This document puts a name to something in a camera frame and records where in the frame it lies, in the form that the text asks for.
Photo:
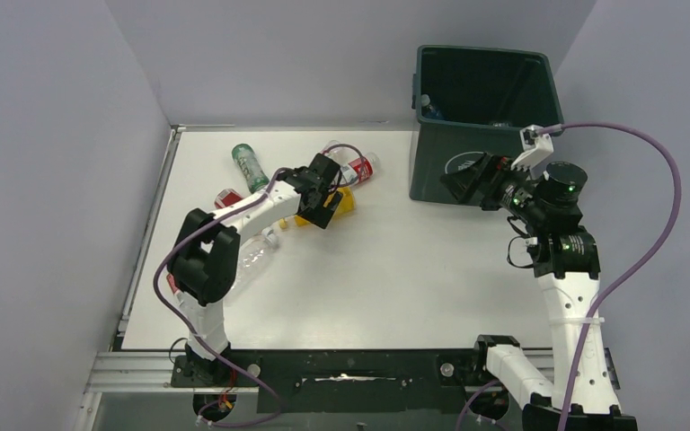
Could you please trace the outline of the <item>dark green trash bin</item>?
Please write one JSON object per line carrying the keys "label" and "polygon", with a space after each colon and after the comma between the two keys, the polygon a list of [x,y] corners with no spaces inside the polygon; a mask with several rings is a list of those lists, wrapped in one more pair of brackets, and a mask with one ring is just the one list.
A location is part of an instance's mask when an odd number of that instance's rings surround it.
{"label": "dark green trash bin", "polygon": [[[422,116],[423,93],[444,120]],[[409,196],[439,204],[455,204],[440,182],[443,174],[471,166],[484,153],[516,158],[522,128],[563,120],[548,56],[504,48],[419,47],[411,106]]]}

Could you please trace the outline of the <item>yellow label bottle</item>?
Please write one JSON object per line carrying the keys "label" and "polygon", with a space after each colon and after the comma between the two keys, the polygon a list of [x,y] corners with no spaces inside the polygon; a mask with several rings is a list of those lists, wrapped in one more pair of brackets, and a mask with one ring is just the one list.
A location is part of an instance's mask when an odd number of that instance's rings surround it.
{"label": "yellow label bottle", "polygon": [[[353,212],[357,207],[356,199],[355,199],[355,196],[353,194],[351,187],[338,188],[338,191],[341,193],[342,198],[341,198],[341,201],[340,201],[339,205],[337,206],[335,212],[333,213],[332,221],[334,221],[338,218],[342,218],[347,213]],[[285,218],[279,219],[279,221],[278,221],[279,228],[282,231],[289,230],[293,227],[297,228],[297,227],[306,226],[309,224],[310,224],[310,222],[306,221],[304,218],[300,217],[299,215],[293,215],[293,216],[285,217]]]}

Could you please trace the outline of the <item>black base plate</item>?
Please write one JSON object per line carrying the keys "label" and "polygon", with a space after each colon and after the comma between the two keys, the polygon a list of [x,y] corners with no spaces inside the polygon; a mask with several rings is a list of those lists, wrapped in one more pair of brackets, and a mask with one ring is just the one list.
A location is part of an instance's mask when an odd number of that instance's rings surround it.
{"label": "black base plate", "polygon": [[225,356],[280,397],[260,391],[271,413],[386,413],[428,409],[456,413],[463,391],[491,381],[475,348],[393,350],[230,349]]}

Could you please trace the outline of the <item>red label water bottle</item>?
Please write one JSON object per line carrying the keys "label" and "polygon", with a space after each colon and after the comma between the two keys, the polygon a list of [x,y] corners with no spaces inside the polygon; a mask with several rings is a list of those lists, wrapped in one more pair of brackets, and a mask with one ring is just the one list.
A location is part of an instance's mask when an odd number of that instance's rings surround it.
{"label": "red label water bottle", "polygon": [[366,153],[364,159],[361,159],[357,155],[350,156],[338,152],[333,156],[333,160],[341,166],[341,175],[332,183],[338,187],[352,187],[368,180],[379,168],[380,163],[374,153]]}

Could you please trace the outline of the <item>white blue label bottle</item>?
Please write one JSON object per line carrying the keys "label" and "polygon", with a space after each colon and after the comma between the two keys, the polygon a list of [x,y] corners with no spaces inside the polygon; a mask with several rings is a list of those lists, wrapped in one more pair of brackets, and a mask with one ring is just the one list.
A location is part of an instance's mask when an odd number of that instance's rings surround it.
{"label": "white blue label bottle", "polygon": [[333,161],[335,161],[338,164],[344,164],[345,161],[345,154],[344,154],[344,149],[341,147],[341,142],[337,140],[331,140],[327,143],[327,145],[323,148],[321,153]]}

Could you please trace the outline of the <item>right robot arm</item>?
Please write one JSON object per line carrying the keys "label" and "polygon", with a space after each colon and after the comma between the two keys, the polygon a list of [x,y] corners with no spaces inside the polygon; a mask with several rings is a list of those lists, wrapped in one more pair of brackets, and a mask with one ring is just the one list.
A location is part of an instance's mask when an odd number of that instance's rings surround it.
{"label": "right robot arm", "polygon": [[505,209],[521,221],[520,237],[544,296],[553,343],[553,378],[546,378],[511,337],[477,339],[469,359],[474,379],[499,380],[522,410],[525,430],[635,430],[622,411],[606,362],[602,318],[590,307],[597,298],[600,265],[594,237],[581,225],[579,194],[588,175],[567,162],[548,163],[544,173],[514,167],[505,156],[483,154],[471,166],[441,176],[460,204]]}

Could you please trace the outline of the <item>red gold label bottle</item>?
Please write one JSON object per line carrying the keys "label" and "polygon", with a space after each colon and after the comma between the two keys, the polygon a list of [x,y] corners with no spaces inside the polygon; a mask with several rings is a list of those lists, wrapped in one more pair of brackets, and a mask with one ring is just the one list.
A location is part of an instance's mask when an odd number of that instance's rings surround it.
{"label": "red gold label bottle", "polygon": [[243,200],[243,196],[235,189],[223,189],[217,193],[214,199],[216,209],[233,206]]}

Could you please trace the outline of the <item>blue label water bottle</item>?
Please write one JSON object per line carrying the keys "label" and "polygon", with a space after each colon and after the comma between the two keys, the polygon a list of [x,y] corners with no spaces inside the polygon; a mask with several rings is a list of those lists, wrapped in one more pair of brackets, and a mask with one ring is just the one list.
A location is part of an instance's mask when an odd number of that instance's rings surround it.
{"label": "blue label water bottle", "polygon": [[442,112],[432,102],[430,96],[423,93],[420,96],[421,114],[426,119],[444,120]]}

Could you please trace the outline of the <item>green label tea bottle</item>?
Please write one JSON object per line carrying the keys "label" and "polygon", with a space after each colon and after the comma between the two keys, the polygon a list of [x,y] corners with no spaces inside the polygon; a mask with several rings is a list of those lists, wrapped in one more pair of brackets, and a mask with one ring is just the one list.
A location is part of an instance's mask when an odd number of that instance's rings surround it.
{"label": "green label tea bottle", "polygon": [[234,164],[243,175],[247,188],[252,194],[269,184],[270,179],[261,168],[257,154],[250,145],[238,144],[232,149],[231,154]]}

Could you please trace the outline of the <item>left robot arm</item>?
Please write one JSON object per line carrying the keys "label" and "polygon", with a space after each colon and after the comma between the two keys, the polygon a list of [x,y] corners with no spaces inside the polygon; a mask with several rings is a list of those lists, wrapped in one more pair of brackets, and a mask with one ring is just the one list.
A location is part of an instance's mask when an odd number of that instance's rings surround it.
{"label": "left robot arm", "polygon": [[240,250],[279,219],[299,216],[321,229],[332,220],[342,194],[334,187],[341,167],[324,154],[297,168],[278,169],[269,184],[239,203],[213,212],[199,208],[184,218],[172,250],[155,271],[172,276],[182,293],[167,307],[187,327],[187,362],[206,374],[230,366],[223,300],[234,286]]}

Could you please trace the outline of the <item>aluminium front rail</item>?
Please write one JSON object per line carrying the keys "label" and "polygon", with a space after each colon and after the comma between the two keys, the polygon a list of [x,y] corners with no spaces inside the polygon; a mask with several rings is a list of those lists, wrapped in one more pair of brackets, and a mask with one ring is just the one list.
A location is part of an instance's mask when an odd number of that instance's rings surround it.
{"label": "aluminium front rail", "polygon": [[166,351],[101,352],[93,361],[85,392],[93,393],[220,393],[224,387],[172,385],[173,363]]}

